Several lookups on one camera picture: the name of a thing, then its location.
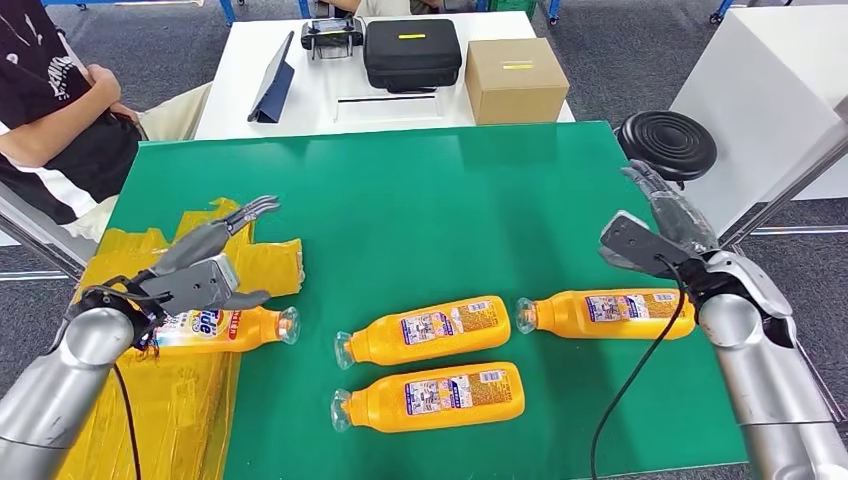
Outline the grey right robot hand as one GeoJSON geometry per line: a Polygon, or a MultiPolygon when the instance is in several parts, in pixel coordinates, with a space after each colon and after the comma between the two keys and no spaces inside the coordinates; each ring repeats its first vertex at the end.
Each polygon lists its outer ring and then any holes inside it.
{"type": "Polygon", "coordinates": [[[621,168],[650,204],[660,234],[682,250],[697,256],[719,248],[718,239],[703,216],[675,185],[650,165],[630,160],[621,168]]]}

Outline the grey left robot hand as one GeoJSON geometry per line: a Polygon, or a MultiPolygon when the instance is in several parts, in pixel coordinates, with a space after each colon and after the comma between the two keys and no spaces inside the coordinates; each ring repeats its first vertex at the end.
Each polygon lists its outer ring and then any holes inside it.
{"type": "Polygon", "coordinates": [[[158,297],[161,308],[176,316],[192,310],[247,310],[267,302],[266,290],[237,291],[240,281],[223,249],[260,215],[279,207],[278,198],[263,195],[228,216],[202,224],[178,240],[150,268],[153,277],[141,288],[158,297]]]}

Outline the person's hand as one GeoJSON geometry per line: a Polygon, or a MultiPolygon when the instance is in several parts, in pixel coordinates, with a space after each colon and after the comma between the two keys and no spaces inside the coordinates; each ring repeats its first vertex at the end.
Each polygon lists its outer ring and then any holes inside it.
{"type": "Polygon", "coordinates": [[[106,106],[118,103],[121,99],[121,86],[114,73],[97,64],[86,67],[92,90],[106,106]]]}

